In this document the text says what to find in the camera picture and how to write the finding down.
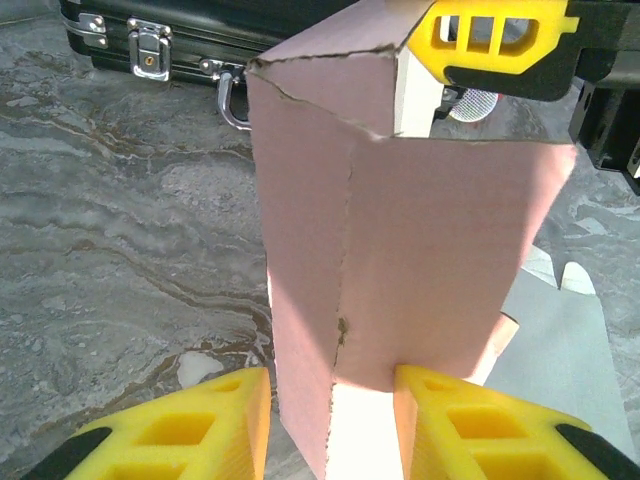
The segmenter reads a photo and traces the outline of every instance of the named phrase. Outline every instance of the case handle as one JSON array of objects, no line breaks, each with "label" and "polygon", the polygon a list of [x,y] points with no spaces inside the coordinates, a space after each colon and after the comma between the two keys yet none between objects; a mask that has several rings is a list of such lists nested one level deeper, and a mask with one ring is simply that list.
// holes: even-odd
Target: case handle
[{"label": "case handle", "polygon": [[218,110],[222,118],[232,127],[238,130],[251,130],[251,124],[246,120],[240,120],[231,111],[231,89],[234,84],[234,76],[231,72],[222,72],[218,80]]},{"label": "case handle", "polygon": [[231,111],[231,91],[244,75],[244,67],[205,58],[200,61],[200,71],[210,75],[214,82],[218,82],[217,104],[222,118],[238,130],[251,130],[251,124],[248,121],[240,120]]}]

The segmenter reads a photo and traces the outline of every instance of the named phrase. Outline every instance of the yellow clamp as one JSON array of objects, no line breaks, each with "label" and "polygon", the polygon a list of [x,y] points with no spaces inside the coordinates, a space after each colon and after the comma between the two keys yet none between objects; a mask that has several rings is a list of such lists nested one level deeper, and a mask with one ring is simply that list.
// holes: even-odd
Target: yellow clamp
[{"label": "yellow clamp", "polygon": [[[437,0],[409,38],[408,46],[441,83],[450,82],[446,67],[519,75],[551,53],[565,33],[575,33],[579,18],[566,17],[568,0]],[[458,17],[455,41],[448,41],[441,25],[447,17]],[[491,39],[473,38],[474,23],[493,19]],[[505,41],[507,19],[528,20],[523,36]]]},{"label": "yellow clamp", "polygon": [[410,365],[393,403],[405,480],[607,480],[556,430],[591,430],[564,413]]},{"label": "yellow clamp", "polygon": [[261,480],[270,412],[267,369],[238,370],[86,425],[75,437],[111,433],[68,476],[43,469],[29,478]]}]

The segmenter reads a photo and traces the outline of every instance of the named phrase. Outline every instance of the black plastic part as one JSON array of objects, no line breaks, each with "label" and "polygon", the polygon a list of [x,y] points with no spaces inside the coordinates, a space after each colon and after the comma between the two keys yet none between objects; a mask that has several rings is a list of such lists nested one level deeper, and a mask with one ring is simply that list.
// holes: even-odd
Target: black plastic part
[{"label": "black plastic part", "polygon": [[449,113],[451,113],[451,110],[453,109],[453,107],[455,107],[458,104],[458,102],[462,100],[464,93],[467,91],[466,88],[462,88],[462,87],[447,87],[447,89],[452,94],[455,93],[455,97],[453,97],[452,95],[451,98],[447,100],[443,98],[442,102],[440,103],[440,107],[438,107],[433,112],[434,120],[444,120],[445,118],[447,118],[449,116]]},{"label": "black plastic part", "polygon": [[627,170],[640,152],[640,89],[609,90],[585,83],[569,134],[584,146],[596,168],[622,172],[640,195],[640,180]]},{"label": "black plastic part", "polygon": [[90,55],[89,47],[87,47],[87,44],[84,43],[84,39],[80,35],[67,32],[67,39],[69,40],[71,50],[79,53],[80,55]]},{"label": "black plastic part", "polygon": [[619,52],[640,50],[638,1],[570,0],[566,16],[580,18],[577,32],[561,35],[558,47],[521,75],[447,67],[447,79],[467,88],[544,101],[562,98],[574,76],[596,84],[606,79],[609,86],[630,87],[627,82],[635,79],[628,74],[612,75],[612,69],[628,73],[632,59],[617,62]]},{"label": "black plastic part", "polygon": [[77,22],[80,15],[80,4],[60,0],[60,13],[69,20]]},{"label": "black plastic part", "polygon": [[63,480],[111,434],[107,427],[71,437],[36,465],[22,480]]},{"label": "black plastic part", "polygon": [[565,423],[556,430],[609,480],[640,479],[640,467],[600,435]]}]

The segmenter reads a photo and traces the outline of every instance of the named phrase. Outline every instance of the black device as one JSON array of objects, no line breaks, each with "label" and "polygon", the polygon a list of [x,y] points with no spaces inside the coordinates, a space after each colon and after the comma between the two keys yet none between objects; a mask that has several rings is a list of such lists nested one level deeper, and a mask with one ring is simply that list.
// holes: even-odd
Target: black device
[{"label": "black device", "polygon": [[450,66],[447,79],[533,100],[554,101],[584,81],[569,127],[598,169],[621,172],[640,195],[640,0],[569,0],[575,33],[520,75]]}]

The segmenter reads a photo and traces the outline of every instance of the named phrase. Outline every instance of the cardboard box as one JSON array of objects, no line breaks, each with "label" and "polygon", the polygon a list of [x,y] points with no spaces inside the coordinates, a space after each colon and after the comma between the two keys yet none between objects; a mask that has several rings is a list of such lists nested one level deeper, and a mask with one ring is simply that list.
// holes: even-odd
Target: cardboard box
[{"label": "cardboard box", "polygon": [[396,364],[484,381],[573,167],[572,146],[420,138],[404,44],[427,7],[363,0],[249,68],[280,413],[319,479],[402,478]]}]

